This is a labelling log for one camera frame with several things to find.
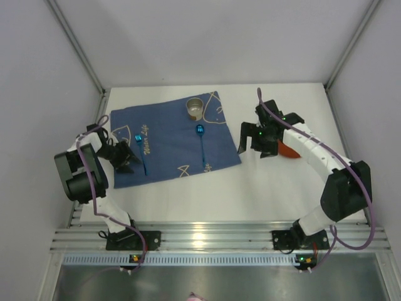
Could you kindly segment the blue metallic fork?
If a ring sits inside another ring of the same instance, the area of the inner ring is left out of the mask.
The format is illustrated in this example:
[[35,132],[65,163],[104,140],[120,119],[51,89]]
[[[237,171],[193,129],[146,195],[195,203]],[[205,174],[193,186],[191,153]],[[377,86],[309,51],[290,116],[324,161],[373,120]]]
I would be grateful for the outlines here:
[[147,163],[145,160],[145,154],[143,153],[144,148],[143,148],[143,139],[140,134],[135,135],[135,141],[136,144],[138,145],[139,151],[140,151],[140,156],[143,164],[143,169],[144,169],[144,174],[147,176],[148,175],[148,170],[147,170]]

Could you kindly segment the red plate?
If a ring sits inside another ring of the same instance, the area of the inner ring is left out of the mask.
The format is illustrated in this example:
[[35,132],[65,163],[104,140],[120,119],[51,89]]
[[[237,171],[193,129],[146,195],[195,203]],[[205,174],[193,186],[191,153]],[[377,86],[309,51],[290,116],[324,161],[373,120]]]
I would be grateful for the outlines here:
[[301,157],[294,149],[288,147],[280,140],[278,141],[278,154],[290,159],[298,159]]

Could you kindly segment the blue fish-print placemat cloth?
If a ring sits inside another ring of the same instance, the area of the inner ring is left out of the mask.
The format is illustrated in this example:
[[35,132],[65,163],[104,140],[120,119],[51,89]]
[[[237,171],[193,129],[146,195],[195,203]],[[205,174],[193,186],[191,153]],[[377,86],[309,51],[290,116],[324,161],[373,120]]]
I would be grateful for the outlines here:
[[[204,103],[203,118],[189,118],[186,102],[189,97],[151,105],[138,105],[110,113],[110,131],[129,144],[141,159],[135,135],[143,139],[143,153],[148,175],[143,164],[131,163],[134,174],[114,173],[116,189],[134,187],[179,177],[217,171],[241,163],[217,91],[194,95]],[[206,167],[202,165],[201,142],[195,127],[202,124]]]

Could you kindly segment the blue metallic spoon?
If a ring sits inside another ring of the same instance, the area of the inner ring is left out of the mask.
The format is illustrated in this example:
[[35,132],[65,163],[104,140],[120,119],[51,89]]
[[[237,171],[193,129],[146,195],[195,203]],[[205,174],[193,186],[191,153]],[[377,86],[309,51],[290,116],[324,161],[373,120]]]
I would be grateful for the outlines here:
[[205,134],[205,129],[202,124],[197,124],[195,127],[196,134],[200,138],[200,147],[201,147],[201,154],[202,154],[202,165],[203,167],[206,167],[206,155],[204,151],[204,142],[203,142],[203,136]]

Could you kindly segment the brown paper cup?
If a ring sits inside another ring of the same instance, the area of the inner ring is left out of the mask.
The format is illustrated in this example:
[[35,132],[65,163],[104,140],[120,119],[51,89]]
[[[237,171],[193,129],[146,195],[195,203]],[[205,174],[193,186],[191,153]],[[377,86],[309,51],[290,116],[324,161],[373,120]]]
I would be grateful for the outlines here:
[[199,97],[188,99],[185,106],[191,120],[199,121],[203,118],[204,103]]

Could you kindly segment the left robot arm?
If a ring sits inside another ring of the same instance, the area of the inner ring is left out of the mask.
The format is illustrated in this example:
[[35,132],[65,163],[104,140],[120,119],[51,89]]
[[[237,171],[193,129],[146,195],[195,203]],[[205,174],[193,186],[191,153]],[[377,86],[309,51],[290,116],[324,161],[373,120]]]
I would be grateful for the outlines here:
[[101,218],[110,234],[132,230],[135,224],[112,197],[107,196],[108,178],[100,159],[108,161],[118,174],[133,174],[131,163],[142,161],[125,141],[117,142],[101,125],[91,124],[66,151],[55,155],[58,174],[69,200],[88,206]]

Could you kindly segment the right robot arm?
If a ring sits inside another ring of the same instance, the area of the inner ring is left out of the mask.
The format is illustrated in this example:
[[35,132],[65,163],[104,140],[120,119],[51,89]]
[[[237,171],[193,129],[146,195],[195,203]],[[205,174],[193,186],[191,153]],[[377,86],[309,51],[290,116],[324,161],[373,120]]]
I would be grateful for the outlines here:
[[293,149],[324,182],[319,205],[296,220],[289,230],[294,247],[310,242],[327,227],[372,207],[371,173],[364,161],[353,162],[322,142],[304,119],[292,112],[283,114],[274,100],[260,102],[255,108],[259,122],[241,124],[238,153],[247,148],[261,157],[278,155],[279,145]]

